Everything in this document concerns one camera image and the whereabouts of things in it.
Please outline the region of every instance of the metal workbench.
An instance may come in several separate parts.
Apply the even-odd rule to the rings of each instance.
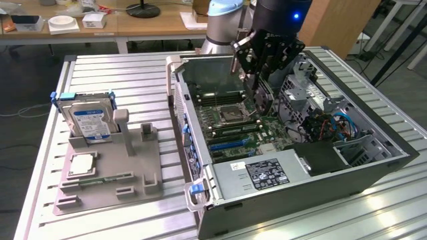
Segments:
[[[427,236],[427,132],[370,86],[339,57],[307,48],[421,152],[398,172],[363,193],[223,235],[219,239],[419,239]],[[129,204],[55,216],[70,129],[51,108],[42,147],[15,239],[197,239],[195,216],[187,210],[181,166],[167,103],[166,57],[193,52],[78,56],[66,59],[58,92],[91,93],[113,89],[130,127],[153,122],[159,129],[165,196]],[[319,75],[330,95],[339,92]]]

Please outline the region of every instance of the black stand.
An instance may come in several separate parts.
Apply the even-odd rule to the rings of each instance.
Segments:
[[[398,50],[395,51],[395,53],[393,54],[391,58],[389,59],[389,61],[386,62],[385,66],[382,67],[382,69],[379,70],[377,76],[374,77],[371,84],[373,86],[377,85],[377,83],[379,82],[379,80],[382,79],[382,77],[385,76],[387,70],[391,68],[391,66],[394,65],[395,61],[398,60],[399,56],[402,55],[402,53],[405,52],[405,50],[407,49],[407,47],[410,46],[410,44],[413,43],[414,39],[417,38],[417,36],[421,34],[421,32],[423,31],[425,27],[427,26],[427,14],[425,15],[425,17],[422,18],[422,20],[419,21],[414,31],[411,32],[411,34],[407,36],[405,42],[402,43],[401,47],[398,48]]]
[[[145,4],[141,0],[139,4],[133,4],[127,7],[127,14],[141,19],[150,19],[161,15],[161,8],[151,4]]]

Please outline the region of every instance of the gray floor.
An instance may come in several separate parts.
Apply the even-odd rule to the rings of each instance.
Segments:
[[[366,32],[373,35],[383,18],[374,19],[366,27]],[[383,37],[395,29],[397,24],[387,28]],[[418,37],[397,61],[395,66],[411,55],[425,41]],[[201,47],[203,41],[194,41],[194,46]],[[394,53],[382,51],[386,60]],[[50,93],[56,88],[62,71],[62,59],[66,55],[117,54],[115,43],[59,44],[54,46],[55,57],[51,57],[48,46],[30,45],[20,47],[16,52],[19,58],[12,58],[8,51],[2,53],[0,48],[0,81],[3,92],[0,94],[0,114],[16,113],[19,109],[50,102]],[[165,49],[161,41],[146,41],[138,45],[135,52],[187,50],[187,41],[165,41]],[[373,78],[382,68],[386,60],[375,59],[370,64],[366,75]],[[349,61],[351,67],[361,72],[361,67],[354,61]],[[414,71],[406,69],[409,62],[379,87],[383,94],[406,111],[406,113],[427,128],[427,60],[419,63]],[[47,108],[35,109],[28,115],[42,114]],[[0,117],[0,149],[18,145],[39,145],[47,122],[47,116],[36,118]],[[15,168],[30,167],[35,164],[38,149],[31,146],[0,150],[0,166]],[[31,180],[32,170],[8,170],[0,168],[0,210],[20,209],[24,203],[27,186]],[[19,213],[0,213],[0,240],[12,239],[19,220]]]

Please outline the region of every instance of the circuit board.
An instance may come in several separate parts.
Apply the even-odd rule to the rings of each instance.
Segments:
[[[246,98],[239,103],[197,107],[214,163],[269,152],[279,152],[294,142],[277,116],[261,116]]]

